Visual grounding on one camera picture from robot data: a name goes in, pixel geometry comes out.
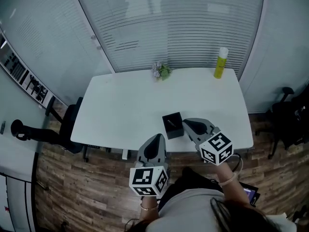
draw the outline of white wristband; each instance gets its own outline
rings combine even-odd
[[[232,176],[230,179],[228,179],[228,180],[225,181],[225,182],[219,182],[218,184],[219,184],[219,186],[221,186],[221,187],[226,186],[227,184],[229,184],[229,183],[231,183],[233,180],[235,180],[236,177],[237,177],[237,174],[233,173],[233,176]]]

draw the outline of black box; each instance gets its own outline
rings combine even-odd
[[[168,139],[184,135],[183,119],[180,113],[174,113],[162,117]]]

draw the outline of white table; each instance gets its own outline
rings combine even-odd
[[[235,149],[253,146],[249,117],[233,69],[221,79],[213,68],[174,70],[156,81],[150,70],[92,78],[75,121],[73,142],[138,150],[157,133],[168,152],[195,151],[185,134],[168,140],[162,116],[180,112],[182,119],[208,119],[232,140]]]

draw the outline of yellow spray bottle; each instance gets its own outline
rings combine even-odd
[[[227,59],[228,49],[226,47],[220,47],[219,56],[217,60],[217,66],[214,71],[214,77],[220,79],[224,70],[225,62]]]

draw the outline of office chair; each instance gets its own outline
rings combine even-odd
[[[268,159],[274,156],[280,139],[283,141],[285,150],[288,150],[291,145],[309,142],[309,86],[291,101],[285,101],[285,99],[288,95],[293,95],[294,91],[290,87],[284,87],[282,90],[284,96],[281,101],[272,105],[272,112],[267,112],[273,128],[255,132],[256,136],[260,132],[274,134],[274,147]]]
[[[79,108],[82,104],[83,98],[80,97],[75,105],[70,105],[66,110],[63,119],[60,115],[54,110],[53,104],[55,97],[53,96],[48,103],[48,106],[45,111],[45,115],[49,116],[52,114],[60,123],[59,134],[50,129],[38,129],[33,127],[24,126],[20,120],[15,120],[11,124],[11,133],[14,137],[21,141],[26,140],[35,140],[40,142],[47,142],[53,145],[60,145],[64,147],[69,152],[76,154],[83,151],[83,159],[85,162],[89,161],[89,158],[86,157],[88,147],[99,148],[99,146],[94,145],[84,145],[81,143],[75,143],[70,140],[71,134],[73,131],[74,123],[79,111]]]

